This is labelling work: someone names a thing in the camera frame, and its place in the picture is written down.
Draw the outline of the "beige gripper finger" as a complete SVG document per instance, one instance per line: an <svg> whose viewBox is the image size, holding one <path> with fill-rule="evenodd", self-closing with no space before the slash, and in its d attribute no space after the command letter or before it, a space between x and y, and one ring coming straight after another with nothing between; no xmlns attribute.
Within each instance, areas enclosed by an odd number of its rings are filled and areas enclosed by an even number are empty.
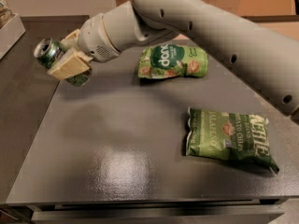
<svg viewBox="0 0 299 224"><path fill-rule="evenodd" d="M93 60L91 56L75 48L69 49L62 58L54 63L54 66L48 71L48 74L64 80L88 71Z"/></svg>
<svg viewBox="0 0 299 224"><path fill-rule="evenodd" d="M78 46L78 35L79 35L79 29L74 30L69 35L67 35L64 39L61 40L61 44L66 49L77 49L79 50Z"/></svg>

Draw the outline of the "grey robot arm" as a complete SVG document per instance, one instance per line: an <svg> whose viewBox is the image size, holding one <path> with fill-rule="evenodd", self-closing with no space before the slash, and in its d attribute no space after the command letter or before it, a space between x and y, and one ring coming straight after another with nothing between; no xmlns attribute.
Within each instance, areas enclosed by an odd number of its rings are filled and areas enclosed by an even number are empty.
<svg viewBox="0 0 299 224"><path fill-rule="evenodd" d="M187 36L276 109L299 119L299 41L201 0L130 0L62 40L105 63L131 47Z"/></svg>

